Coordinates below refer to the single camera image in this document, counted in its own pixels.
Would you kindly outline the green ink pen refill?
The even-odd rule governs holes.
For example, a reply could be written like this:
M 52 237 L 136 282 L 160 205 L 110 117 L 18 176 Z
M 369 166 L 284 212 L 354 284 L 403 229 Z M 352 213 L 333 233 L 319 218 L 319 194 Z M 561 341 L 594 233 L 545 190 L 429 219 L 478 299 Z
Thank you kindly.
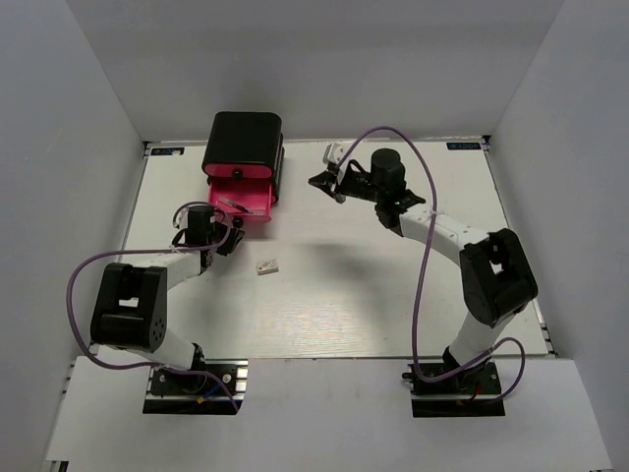
M 245 213 L 245 214 L 255 214 L 255 212 L 253 210 L 251 210 L 250 208 L 248 208 L 248 207 L 246 207 L 246 206 L 244 206 L 244 205 L 242 205 L 240 203 L 237 203 L 237 202 L 235 202 L 235 201 L 233 201 L 231 199 L 220 198 L 219 201 L 222 204 L 225 204 L 225 205 L 227 205 L 227 206 L 229 206 L 231 208 L 236 209 L 238 212 Z

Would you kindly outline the pink drawer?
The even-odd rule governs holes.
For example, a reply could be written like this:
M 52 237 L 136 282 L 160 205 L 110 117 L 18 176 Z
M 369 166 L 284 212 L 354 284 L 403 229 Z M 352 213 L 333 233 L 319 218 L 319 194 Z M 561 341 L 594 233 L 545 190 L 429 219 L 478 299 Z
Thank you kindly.
M 251 163 L 206 163 L 201 168 L 212 178 L 269 179 L 273 175 L 271 168 Z
M 255 214 L 245 214 L 222 204 L 219 199 L 227 198 L 250 208 Z M 260 179 L 235 180 L 212 178 L 209 184 L 208 201 L 233 218 L 241 218 L 246 224 L 264 224 L 271 220 L 273 195 L 271 183 Z

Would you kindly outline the pink top drawer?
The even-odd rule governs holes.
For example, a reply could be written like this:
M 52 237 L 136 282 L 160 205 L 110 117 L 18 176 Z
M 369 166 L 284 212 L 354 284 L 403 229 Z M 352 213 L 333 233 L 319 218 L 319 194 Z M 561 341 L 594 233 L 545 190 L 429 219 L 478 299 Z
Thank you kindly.
M 271 168 L 251 163 L 206 163 L 201 168 L 212 178 L 269 179 L 273 175 Z

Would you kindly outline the white staples box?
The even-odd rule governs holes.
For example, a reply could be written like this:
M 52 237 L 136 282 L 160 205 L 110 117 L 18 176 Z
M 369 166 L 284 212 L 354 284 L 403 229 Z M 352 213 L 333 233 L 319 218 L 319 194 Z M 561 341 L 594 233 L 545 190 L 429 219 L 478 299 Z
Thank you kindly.
M 267 259 L 260 261 L 256 265 L 258 275 L 266 275 L 279 271 L 279 264 L 277 259 Z

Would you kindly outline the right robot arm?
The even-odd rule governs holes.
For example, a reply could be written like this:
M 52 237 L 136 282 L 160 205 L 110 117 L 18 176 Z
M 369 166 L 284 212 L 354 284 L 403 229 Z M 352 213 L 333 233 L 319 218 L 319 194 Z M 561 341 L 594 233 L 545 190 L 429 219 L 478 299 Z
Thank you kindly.
M 442 355 L 437 381 L 464 392 L 476 384 L 498 337 L 539 294 L 539 287 L 516 233 L 489 232 L 461 223 L 431 208 L 407 186 L 400 154 L 380 148 L 371 168 L 342 160 L 342 146 L 323 155 L 326 168 L 310 178 L 311 186 L 337 203 L 348 198 L 371 202 L 382 226 L 400 237 L 423 243 L 456 264 L 461 273 L 468 313 Z

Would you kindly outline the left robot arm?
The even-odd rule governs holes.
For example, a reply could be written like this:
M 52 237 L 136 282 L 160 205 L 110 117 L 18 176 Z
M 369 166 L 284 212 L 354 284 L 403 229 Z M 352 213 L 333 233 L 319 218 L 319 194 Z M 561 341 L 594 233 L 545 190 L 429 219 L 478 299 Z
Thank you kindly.
M 152 258 L 141 264 L 105 267 L 90 322 L 90 340 L 175 369 L 174 381 L 184 391 L 202 389 L 208 372 L 200 362 L 202 352 L 168 326 L 168 292 L 205 274 L 214 256 L 232 254 L 245 235 L 243 227 L 243 218 L 233 218 L 216 206 L 178 210 L 176 233 L 166 251 L 151 251 Z

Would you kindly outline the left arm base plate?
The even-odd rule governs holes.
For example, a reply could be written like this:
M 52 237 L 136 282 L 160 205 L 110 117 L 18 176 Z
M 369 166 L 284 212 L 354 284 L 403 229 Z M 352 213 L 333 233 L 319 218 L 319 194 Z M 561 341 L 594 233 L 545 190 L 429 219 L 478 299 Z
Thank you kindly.
M 225 384 L 240 408 L 246 395 L 249 362 L 206 360 L 204 367 Z M 234 416 L 237 411 L 214 379 L 151 370 L 143 401 L 143 414 Z

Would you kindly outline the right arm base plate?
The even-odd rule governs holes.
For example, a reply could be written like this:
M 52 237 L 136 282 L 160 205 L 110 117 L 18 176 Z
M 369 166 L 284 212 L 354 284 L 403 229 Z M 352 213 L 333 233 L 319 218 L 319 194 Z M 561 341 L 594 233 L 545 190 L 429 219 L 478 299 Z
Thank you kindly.
M 502 386 L 495 364 L 486 362 L 471 372 L 439 383 L 420 380 L 412 365 L 402 374 L 411 390 L 414 418 L 503 417 L 503 400 L 495 400 Z

